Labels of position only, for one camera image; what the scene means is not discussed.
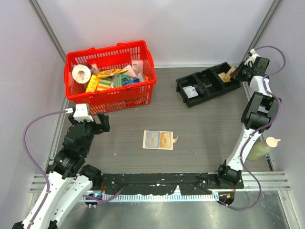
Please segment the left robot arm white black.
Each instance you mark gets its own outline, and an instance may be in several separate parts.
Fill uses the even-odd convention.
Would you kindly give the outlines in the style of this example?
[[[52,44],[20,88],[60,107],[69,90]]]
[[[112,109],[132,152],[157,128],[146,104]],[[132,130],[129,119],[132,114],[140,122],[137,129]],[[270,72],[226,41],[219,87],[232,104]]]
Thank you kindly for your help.
[[[109,117],[99,113],[100,123],[87,115],[69,115],[71,126],[44,175],[46,185],[28,216],[13,225],[15,229],[58,229],[79,199],[90,189],[102,184],[102,172],[85,164],[95,135],[110,131]]]

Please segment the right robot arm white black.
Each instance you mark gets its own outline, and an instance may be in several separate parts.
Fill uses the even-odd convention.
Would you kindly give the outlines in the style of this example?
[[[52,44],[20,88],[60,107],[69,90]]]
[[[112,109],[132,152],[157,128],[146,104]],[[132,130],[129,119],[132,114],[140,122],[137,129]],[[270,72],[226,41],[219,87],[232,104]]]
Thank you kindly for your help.
[[[229,74],[231,79],[246,82],[254,92],[241,117],[240,137],[215,176],[216,185],[220,188],[235,186],[239,182],[252,146],[279,115],[282,101],[271,92],[269,77],[265,74],[269,62],[267,58],[252,54]]]

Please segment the gold VIP card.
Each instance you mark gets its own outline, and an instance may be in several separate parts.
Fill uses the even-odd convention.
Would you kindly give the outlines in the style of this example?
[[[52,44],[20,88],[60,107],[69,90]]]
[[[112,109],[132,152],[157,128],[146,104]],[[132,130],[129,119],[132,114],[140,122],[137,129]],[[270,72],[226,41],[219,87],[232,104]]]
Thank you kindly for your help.
[[[220,74],[218,74],[218,76],[221,78],[221,80],[222,80],[224,83],[227,82],[226,73],[220,73]]]

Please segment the beige leather card holder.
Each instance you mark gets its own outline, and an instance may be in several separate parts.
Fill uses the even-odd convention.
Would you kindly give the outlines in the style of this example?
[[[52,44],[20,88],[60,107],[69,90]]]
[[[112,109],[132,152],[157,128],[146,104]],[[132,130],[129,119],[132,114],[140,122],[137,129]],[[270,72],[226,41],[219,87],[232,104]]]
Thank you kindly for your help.
[[[158,132],[158,147],[157,148],[147,148],[146,145],[145,145],[145,142],[146,142],[146,132],[148,132],[148,131],[151,131],[151,130],[144,130],[144,132],[143,132],[143,142],[142,142],[142,148],[143,149],[173,150],[173,145],[178,140],[178,136],[176,138],[174,138],[173,132],[171,132],[172,133],[172,145],[171,145],[171,148],[160,148],[160,132],[161,131],[157,131]]]

